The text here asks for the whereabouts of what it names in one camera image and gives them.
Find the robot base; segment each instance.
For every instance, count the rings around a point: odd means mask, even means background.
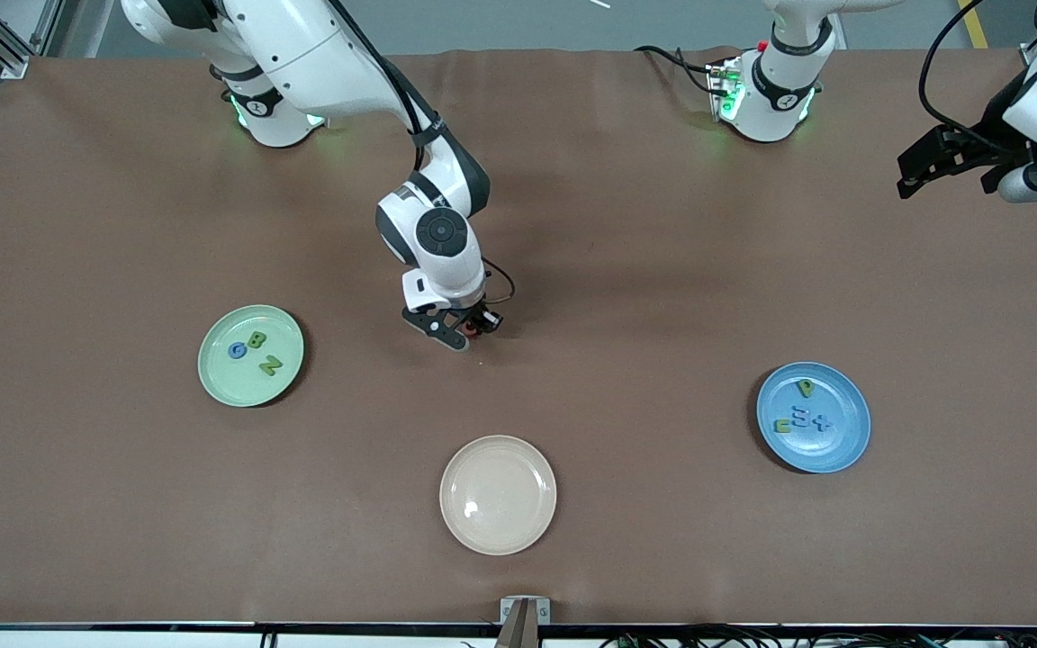
[[[815,90],[791,110],[775,110],[769,100],[754,89],[752,69],[759,56],[757,50],[750,50],[741,57],[731,58],[722,66],[707,71],[709,87],[727,92],[725,97],[711,94],[711,115],[716,121],[728,123],[749,140],[778,142],[785,140],[794,126],[807,118]]]
[[[250,106],[243,108],[233,98],[230,103],[239,113],[239,126],[246,128],[259,144],[272,148],[293,146],[305,140],[314,129],[330,123],[320,116],[299,112],[285,100],[279,102],[269,116],[256,116],[251,113]]]

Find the empty plate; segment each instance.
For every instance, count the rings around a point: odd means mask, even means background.
[[[535,544],[555,516],[551,464],[534,446],[508,435],[473,440],[456,452],[440,488],[450,533],[487,556]]]
[[[770,373],[758,391],[758,427],[779,458],[808,473],[850,467],[871,440],[871,415],[859,387],[818,362]]]

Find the green led light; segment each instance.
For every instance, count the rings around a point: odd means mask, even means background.
[[[733,119],[735,115],[738,114],[738,106],[741,106],[741,101],[747,95],[747,88],[741,83],[736,83],[736,85],[731,90],[731,93],[727,94],[723,98],[723,110],[721,110],[721,116],[723,119]]]
[[[246,116],[243,116],[243,109],[239,107],[239,102],[234,98],[234,95],[231,95],[230,97],[230,105],[234,107],[234,112],[239,113],[240,126],[249,129],[250,126],[247,126],[247,118]]]
[[[811,90],[807,97],[803,100],[803,110],[798,113],[798,121],[807,118],[807,111],[810,110],[810,101],[815,97],[815,90]]]

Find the brown tablecloth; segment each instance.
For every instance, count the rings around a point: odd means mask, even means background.
[[[642,54],[403,58],[488,169],[474,226],[518,282],[469,354],[399,319],[390,116],[268,150],[204,62],[34,60],[0,91],[0,622],[467,622],[536,593],[569,623],[1037,624],[1037,205],[977,174],[897,198],[921,58],[836,54],[773,145]],[[1015,66],[940,54],[932,97],[971,121]],[[244,304],[311,344],[264,408],[195,373]],[[846,472],[757,440],[796,360],[867,395]],[[506,558],[438,508],[489,433],[560,487]]]

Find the yellow floor line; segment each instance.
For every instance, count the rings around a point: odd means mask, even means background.
[[[958,0],[958,7],[961,9],[970,3],[971,0]],[[971,36],[971,46],[976,50],[986,50],[986,34],[983,33],[983,24],[979,22],[979,13],[972,9],[971,12],[963,17],[963,22],[966,24],[966,34]]]

